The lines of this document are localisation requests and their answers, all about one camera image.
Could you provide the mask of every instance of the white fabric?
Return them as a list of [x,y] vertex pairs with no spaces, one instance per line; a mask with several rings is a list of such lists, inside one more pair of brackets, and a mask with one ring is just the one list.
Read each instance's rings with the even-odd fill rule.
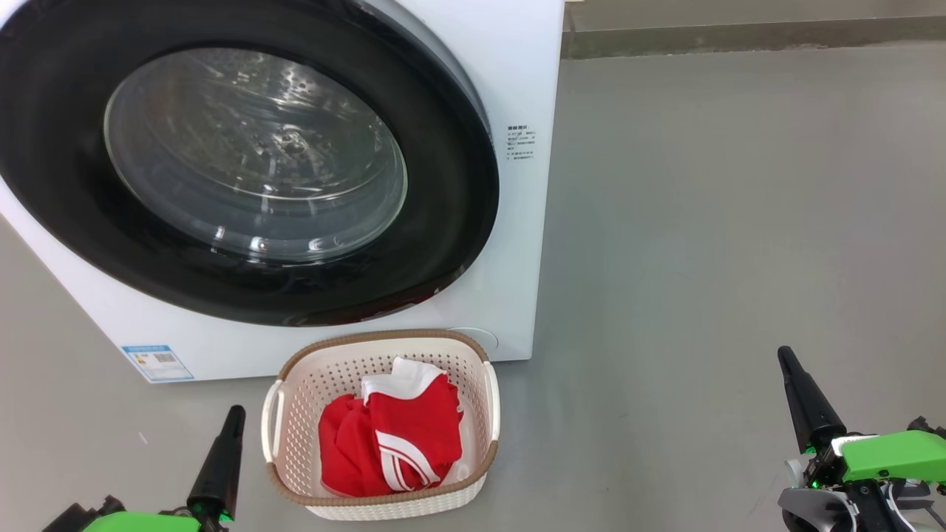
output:
[[361,397],[365,406],[372,394],[395,399],[417,399],[434,379],[445,373],[433,364],[397,357],[390,375],[366,375],[361,378]]

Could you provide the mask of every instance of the white plastic basket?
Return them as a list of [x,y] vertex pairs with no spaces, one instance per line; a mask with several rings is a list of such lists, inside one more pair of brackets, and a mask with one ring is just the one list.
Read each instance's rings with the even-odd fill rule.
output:
[[[321,482],[319,417],[338,396],[358,395],[362,376],[389,373],[396,357],[434,364],[457,386],[464,409],[463,456],[437,488],[337,497]],[[261,432],[272,483],[312,513],[340,521],[417,517],[460,507],[480,492],[499,445],[499,386],[485,351],[459,332],[419,329],[344,336],[308,346],[289,359],[266,395]]]

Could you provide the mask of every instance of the washing machine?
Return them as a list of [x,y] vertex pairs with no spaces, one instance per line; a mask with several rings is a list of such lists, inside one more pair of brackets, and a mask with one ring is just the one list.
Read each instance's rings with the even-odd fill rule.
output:
[[0,213],[148,381],[383,329],[528,359],[562,16],[0,0]]

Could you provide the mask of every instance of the glass door window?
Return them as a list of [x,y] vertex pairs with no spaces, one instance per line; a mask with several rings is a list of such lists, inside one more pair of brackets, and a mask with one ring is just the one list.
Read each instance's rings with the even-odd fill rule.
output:
[[358,96],[273,55],[200,48],[134,71],[105,141],[156,215],[221,251],[311,262],[352,253],[396,218],[404,155]]

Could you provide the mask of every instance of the concrete floor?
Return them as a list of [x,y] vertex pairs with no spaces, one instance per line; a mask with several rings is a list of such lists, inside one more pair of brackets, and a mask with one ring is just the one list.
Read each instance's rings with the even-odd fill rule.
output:
[[562,65],[535,358],[480,497],[394,523],[283,500],[268,380],[148,385],[0,225],[0,514],[184,502],[249,414],[235,532],[779,530],[776,348],[852,430],[946,424],[946,45]]

